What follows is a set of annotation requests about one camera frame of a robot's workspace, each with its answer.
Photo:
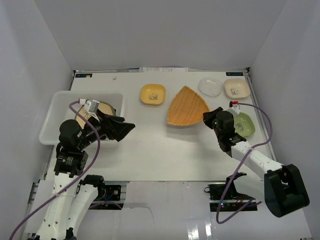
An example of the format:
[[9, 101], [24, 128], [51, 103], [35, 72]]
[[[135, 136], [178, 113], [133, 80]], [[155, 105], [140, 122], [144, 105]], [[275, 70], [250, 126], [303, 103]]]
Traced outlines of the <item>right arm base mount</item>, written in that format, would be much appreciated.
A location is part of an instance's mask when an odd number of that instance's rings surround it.
[[242, 193], [237, 193], [231, 186], [226, 193], [221, 204], [219, 201], [225, 190], [226, 182], [212, 182], [204, 188], [204, 192], [209, 194], [209, 207], [212, 213], [216, 213], [218, 206], [221, 212], [235, 212], [244, 206], [251, 197]]

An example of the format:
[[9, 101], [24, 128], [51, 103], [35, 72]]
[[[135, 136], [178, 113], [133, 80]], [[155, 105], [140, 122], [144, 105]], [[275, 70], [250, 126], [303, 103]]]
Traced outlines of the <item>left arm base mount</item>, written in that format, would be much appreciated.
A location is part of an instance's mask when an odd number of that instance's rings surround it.
[[99, 203], [100, 209], [119, 209], [116, 205], [107, 202], [118, 202], [121, 200], [121, 185], [102, 184], [98, 187], [98, 196], [94, 200], [95, 203]]

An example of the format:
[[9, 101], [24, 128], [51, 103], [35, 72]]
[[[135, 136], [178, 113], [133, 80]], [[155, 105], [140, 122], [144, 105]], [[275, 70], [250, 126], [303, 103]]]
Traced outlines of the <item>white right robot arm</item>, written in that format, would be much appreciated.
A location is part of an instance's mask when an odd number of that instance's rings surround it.
[[203, 122], [214, 130], [220, 149], [239, 165], [226, 179], [224, 191], [217, 206], [219, 213], [226, 195], [236, 200], [242, 195], [250, 199], [240, 210], [256, 204], [265, 203], [268, 210], [277, 218], [307, 207], [310, 198], [300, 170], [293, 164], [283, 165], [272, 160], [250, 145], [234, 127], [234, 118], [240, 113], [241, 103], [231, 101], [228, 109], [217, 109], [203, 113]]

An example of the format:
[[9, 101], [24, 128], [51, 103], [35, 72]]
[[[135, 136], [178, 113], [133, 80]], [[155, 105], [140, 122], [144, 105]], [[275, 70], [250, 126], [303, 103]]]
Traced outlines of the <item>beige bird pattern plate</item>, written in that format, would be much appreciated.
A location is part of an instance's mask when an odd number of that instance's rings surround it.
[[[112, 106], [107, 103], [107, 102], [104, 102], [104, 101], [101, 101], [98, 105], [98, 110], [100, 112], [102, 112], [103, 114], [107, 114], [107, 115], [111, 115], [111, 116], [114, 116], [113, 115], [113, 109], [112, 109]], [[79, 110], [78, 110], [78, 113], [83, 116], [86, 120], [88, 120], [91, 116], [90, 115], [86, 115], [85, 111], [83, 110], [83, 107], [81, 107]], [[86, 122], [80, 118], [77, 114], [75, 115], [75, 118], [74, 118], [78, 124], [80, 125], [80, 127], [83, 129]]]

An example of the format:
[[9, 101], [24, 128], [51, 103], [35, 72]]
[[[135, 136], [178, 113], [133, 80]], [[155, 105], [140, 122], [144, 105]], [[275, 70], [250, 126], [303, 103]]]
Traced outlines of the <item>woven bamboo triangular tray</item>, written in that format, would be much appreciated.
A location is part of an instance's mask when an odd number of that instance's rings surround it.
[[166, 123], [187, 127], [203, 120], [203, 113], [210, 111], [206, 101], [193, 89], [183, 86], [170, 103]]

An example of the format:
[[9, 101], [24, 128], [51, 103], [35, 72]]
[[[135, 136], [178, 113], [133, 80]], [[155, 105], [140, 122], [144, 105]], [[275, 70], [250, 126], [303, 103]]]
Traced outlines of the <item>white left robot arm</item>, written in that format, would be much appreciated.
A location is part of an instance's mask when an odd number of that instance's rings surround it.
[[37, 240], [75, 240], [81, 222], [94, 200], [105, 196], [104, 178], [86, 175], [88, 154], [85, 148], [109, 139], [124, 139], [135, 124], [123, 117], [100, 113], [90, 117], [84, 127], [75, 119], [65, 120], [59, 128], [52, 197], [36, 231]]

